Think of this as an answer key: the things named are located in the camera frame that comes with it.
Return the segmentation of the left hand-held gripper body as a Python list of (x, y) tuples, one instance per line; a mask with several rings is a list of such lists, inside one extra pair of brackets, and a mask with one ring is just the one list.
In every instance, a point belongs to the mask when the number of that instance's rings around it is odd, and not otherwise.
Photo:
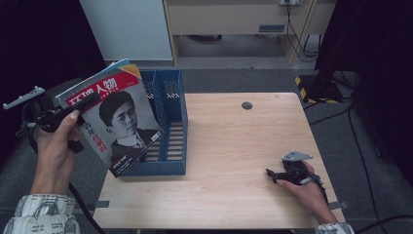
[(35, 86), (32, 91), (21, 95), (10, 103), (4, 103), (3, 109), (9, 110), (22, 104), (21, 128), (34, 128), (36, 126), (45, 132), (53, 133), (61, 121), (73, 111), (72, 107), (62, 107), (56, 103), (54, 97), (46, 95), (46, 90)]

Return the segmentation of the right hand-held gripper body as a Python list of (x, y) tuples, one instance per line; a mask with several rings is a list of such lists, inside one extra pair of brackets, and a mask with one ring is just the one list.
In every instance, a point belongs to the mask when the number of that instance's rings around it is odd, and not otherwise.
[(282, 157), (282, 165), (288, 174), (287, 180), (295, 185), (303, 185), (311, 180), (305, 160), (312, 159), (310, 154), (291, 150)]

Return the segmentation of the magazine with portrait cover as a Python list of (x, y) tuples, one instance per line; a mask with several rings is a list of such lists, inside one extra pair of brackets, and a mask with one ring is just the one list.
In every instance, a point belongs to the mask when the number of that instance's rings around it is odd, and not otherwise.
[(141, 74), (126, 58), (56, 95), (59, 104), (72, 107), (94, 98), (82, 111), (84, 137), (113, 176), (120, 176), (163, 134)]

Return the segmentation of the blue plastic file rack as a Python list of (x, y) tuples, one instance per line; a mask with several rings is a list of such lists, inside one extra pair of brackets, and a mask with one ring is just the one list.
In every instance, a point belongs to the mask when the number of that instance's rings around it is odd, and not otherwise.
[(141, 77), (163, 135), (122, 176), (186, 173), (188, 116), (180, 70), (143, 70)]

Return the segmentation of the person's right hand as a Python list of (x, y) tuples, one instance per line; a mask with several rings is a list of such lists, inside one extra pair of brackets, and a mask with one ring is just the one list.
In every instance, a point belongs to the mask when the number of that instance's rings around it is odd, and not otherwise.
[(319, 224), (337, 222), (337, 218), (325, 201), (320, 188), (313, 181), (304, 185), (284, 182), (279, 186), (294, 194), (302, 205), (313, 214)]

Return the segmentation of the person's left hand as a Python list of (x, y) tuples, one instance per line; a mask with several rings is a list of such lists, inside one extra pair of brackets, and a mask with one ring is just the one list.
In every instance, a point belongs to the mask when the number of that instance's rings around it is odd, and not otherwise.
[(75, 166), (75, 153), (68, 148), (68, 141), (78, 141), (82, 136), (76, 126), (78, 117), (79, 111), (74, 110), (62, 120), (55, 132), (39, 131), (38, 159), (31, 194), (67, 194)]

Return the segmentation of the dark curtain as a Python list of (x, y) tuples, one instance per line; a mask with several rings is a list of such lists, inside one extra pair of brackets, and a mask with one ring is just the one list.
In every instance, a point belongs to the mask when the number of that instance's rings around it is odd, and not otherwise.
[(360, 76), (381, 153), (413, 186), (413, 0), (337, 0), (315, 69)]
[(5, 103), (104, 67), (80, 0), (0, 0), (0, 167), (20, 126), (20, 111)]

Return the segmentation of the white cabinet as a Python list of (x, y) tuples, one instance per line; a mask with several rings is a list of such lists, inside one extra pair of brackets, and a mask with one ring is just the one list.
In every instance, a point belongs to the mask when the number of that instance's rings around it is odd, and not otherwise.
[(163, 0), (80, 0), (105, 60), (172, 60)]

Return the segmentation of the black stand base striped edge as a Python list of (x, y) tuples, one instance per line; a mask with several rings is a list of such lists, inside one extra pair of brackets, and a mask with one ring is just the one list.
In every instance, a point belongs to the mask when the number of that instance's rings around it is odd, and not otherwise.
[(305, 103), (340, 103), (343, 96), (335, 83), (319, 86), (316, 75), (299, 75), (294, 78), (299, 95)]

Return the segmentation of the light wooden desk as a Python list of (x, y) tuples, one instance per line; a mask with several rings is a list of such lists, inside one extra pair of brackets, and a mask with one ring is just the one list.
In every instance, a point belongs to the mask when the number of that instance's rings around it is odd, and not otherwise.
[(172, 55), (183, 35), (276, 34), (289, 64), (298, 59), (308, 35), (322, 35), (337, 0), (163, 0)]

